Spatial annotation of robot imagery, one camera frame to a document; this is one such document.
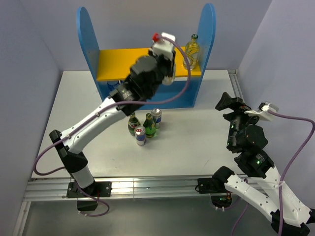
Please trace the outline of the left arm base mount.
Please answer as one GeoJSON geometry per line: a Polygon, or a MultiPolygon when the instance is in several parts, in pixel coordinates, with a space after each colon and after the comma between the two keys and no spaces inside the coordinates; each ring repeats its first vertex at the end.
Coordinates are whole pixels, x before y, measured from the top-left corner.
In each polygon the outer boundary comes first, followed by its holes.
{"type": "Polygon", "coordinates": [[[70,182],[66,193],[67,198],[77,199],[77,210],[80,214],[89,217],[103,216],[109,212],[110,206],[107,202],[102,200],[102,197],[110,197],[112,190],[112,182],[110,181],[97,181],[87,188],[81,188],[77,182],[70,182]],[[95,211],[99,204],[107,207],[104,213],[90,214],[89,212],[95,211]]]}

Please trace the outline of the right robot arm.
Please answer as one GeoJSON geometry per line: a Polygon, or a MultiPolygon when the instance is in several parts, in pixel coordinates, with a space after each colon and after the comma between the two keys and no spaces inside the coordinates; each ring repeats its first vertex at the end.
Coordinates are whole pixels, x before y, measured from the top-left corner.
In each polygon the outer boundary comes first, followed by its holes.
{"type": "Polygon", "coordinates": [[[231,109],[223,118],[229,122],[226,148],[238,154],[234,159],[238,168],[256,182],[263,192],[251,187],[226,166],[213,174],[213,186],[217,191],[229,191],[244,199],[259,210],[271,223],[280,236],[307,236],[308,224],[314,223],[315,211],[307,207],[293,193],[284,181],[289,166],[279,173],[271,157],[263,150],[268,140],[260,120],[271,121],[273,117],[303,120],[314,124],[308,118],[296,118],[278,113],[278,108],[269,102],[260,104],[258,111],[252,110],[240,97],[232,98],[224,92],[215,109],[231,109]]]}

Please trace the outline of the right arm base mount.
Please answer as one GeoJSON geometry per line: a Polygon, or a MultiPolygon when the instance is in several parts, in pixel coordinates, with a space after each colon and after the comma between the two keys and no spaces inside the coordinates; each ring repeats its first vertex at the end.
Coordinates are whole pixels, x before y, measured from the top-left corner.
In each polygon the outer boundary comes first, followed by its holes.
{"type": "Polygon", "coordinates": [[[214,207],[225,209],[231,206],[231,192],[225,189],[222,182],[213,177],[198,178],[195,191],[199,194],[209,194],[214,207]]]}

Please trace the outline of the clear Chang bottle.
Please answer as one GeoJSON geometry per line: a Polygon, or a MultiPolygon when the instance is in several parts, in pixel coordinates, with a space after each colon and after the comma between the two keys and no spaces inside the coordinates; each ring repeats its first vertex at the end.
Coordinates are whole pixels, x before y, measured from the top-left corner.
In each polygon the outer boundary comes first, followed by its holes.
{"type": "Polygon", "coordinates": [[[190,41],[185,46],[185,55],[189,62],[189,63],[186,63],[185,59],[183,59],[183,66],[185,69],[188,68],[188,65],[189,65],[190,70],[193,70],[196,67],[196,64],[198,62],[198,55],[200,51],[200,46],[197,40],[198,40],[198,35],[193,34],[191,36],[190,41]]]}
{"type": "Polygon", "coordinates": [[[174,80],[175,80],[175,71],[173,72],[171,76],[165,76],[164,79],[162,80],[162,84],[169,86],[174,82],[174,80]]]}

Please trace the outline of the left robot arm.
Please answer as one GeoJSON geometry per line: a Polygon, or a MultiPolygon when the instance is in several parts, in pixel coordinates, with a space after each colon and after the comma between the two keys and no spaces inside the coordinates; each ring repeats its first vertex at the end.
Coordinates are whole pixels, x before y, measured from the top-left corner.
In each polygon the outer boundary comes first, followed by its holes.
{"type": "Polygon", "coordinates": [[[116,87],[103,103],[73,128],[53,130],[50,138],[67,172],[78,184],[78,191],[91,196],[96,190],[95,179],[83,154],[84,147],[112,124],[129,116],[151,99],[167,76],[174,74],[175,50],[150,48],[138,58],[125,81],[116,87]]]}

